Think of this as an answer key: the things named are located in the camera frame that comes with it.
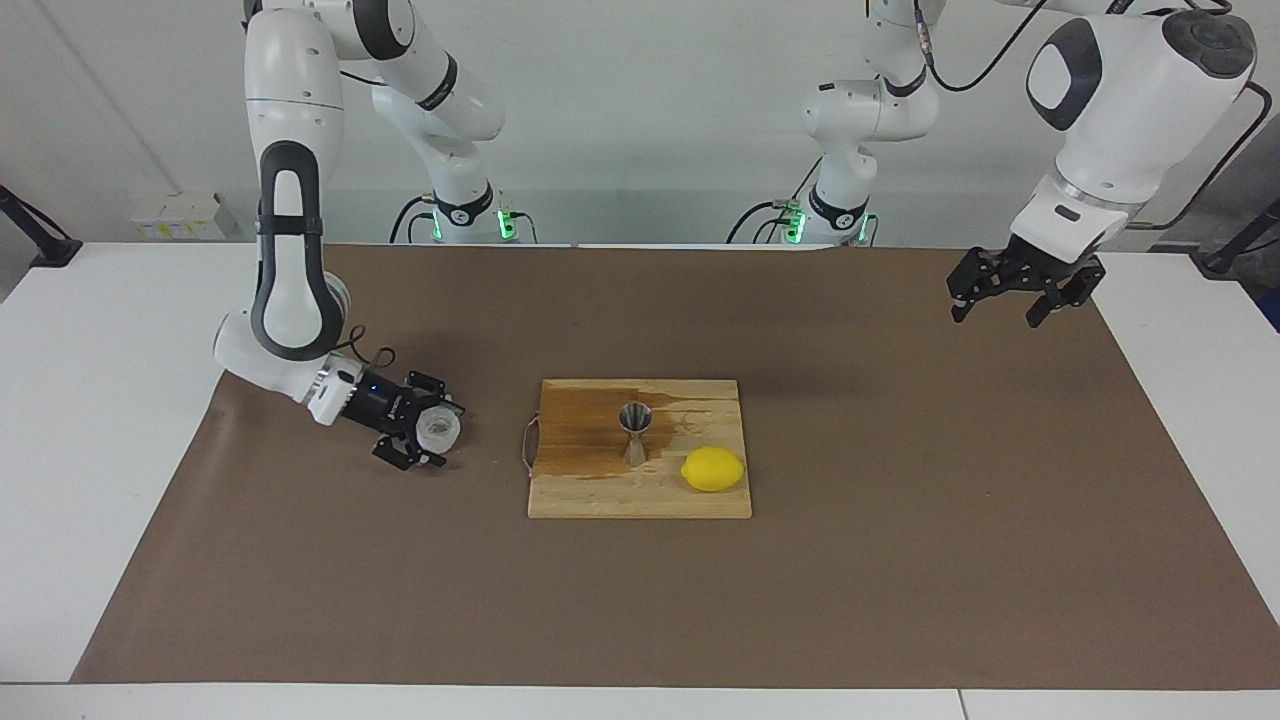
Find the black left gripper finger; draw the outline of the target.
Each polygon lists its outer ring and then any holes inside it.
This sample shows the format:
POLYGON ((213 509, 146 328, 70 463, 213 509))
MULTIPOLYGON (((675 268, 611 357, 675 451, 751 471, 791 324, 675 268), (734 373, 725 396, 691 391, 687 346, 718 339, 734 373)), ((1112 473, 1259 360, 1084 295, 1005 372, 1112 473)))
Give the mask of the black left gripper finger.
POLYGON ((1084 263, 1065 281, 1056 281, 1043 273, 1037 273, 1030 287, 1039 291, 1039 297, 1027 311, 1027 324, 1030 328, 1038 328, 1053 313, 1084 305, 1105 275, 1106 269, 1102 261, 1084 263))
POLYGON ((998 261, 986 249, 970 249, 951 270, 946 281, 954 306, 951 316, 963 323, 973 306, 1002 293, 998 261))

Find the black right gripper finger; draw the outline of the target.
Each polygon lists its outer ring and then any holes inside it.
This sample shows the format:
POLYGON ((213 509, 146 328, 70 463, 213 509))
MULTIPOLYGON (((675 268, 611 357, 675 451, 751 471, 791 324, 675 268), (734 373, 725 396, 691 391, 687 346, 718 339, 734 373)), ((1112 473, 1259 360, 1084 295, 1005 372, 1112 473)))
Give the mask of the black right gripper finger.
POLYGON ((453 414, 466 413, 466 409, 453 400, 444 380, 421 372, 410 372, 404 382, 420 407, 444 407, 453 414))
POLYGON ((372 455, 380 460, 407 471, 413 468, 443 468, 448 464, 443 454, 433 452, 422 443, 420 433, 380 434, 372 446, 372 455))

